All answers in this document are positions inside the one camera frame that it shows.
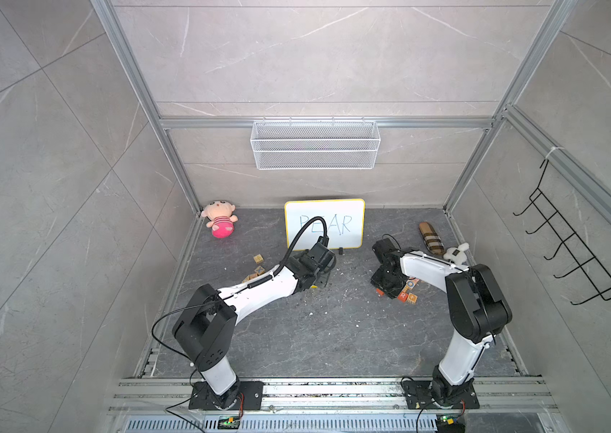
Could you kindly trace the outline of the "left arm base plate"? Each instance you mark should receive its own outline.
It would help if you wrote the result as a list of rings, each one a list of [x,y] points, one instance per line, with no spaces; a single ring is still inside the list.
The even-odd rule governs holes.
[[[238,380],[226,393],[217,394],[207,382],[196,382],[188,403],[188,409],[259,411],[263,399],[263,389],[263,382],[241,382]]]

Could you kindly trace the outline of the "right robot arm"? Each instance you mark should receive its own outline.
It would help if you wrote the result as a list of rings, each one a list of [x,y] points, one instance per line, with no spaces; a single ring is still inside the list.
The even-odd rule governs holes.
[[[465,402],[473,391],[475,368],[494,337],[512,321],[509,303],[491,269],[483,264],[464,266],[422,252],[405,251],[390,238],[373,247],[380,267],[370,282],[378,292],[397,298],[409,280],[428,283],[446,294],[453,337],[434,368],[429,398],[440,407]]]

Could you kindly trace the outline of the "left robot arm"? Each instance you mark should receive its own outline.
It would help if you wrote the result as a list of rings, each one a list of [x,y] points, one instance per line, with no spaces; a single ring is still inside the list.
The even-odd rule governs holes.
[[[172,334],[204,379],[216,405],[226,408],[237,398],[240,380],[228,360],[236,325],[261,308],[314,287],[331,272],[335,254],[320,236],[309,249],[286,258],[247,283],[216,290],[201,286],[180,313]]]

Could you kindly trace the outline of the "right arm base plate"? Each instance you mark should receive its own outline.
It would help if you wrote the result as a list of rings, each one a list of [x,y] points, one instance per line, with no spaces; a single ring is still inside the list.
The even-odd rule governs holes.
[[[441,380],[412,380],[409,377],[400,381],[407,406],[411,410],[477,410],[480,403],[474,384],[473,379],[457,386],[445,386]]]

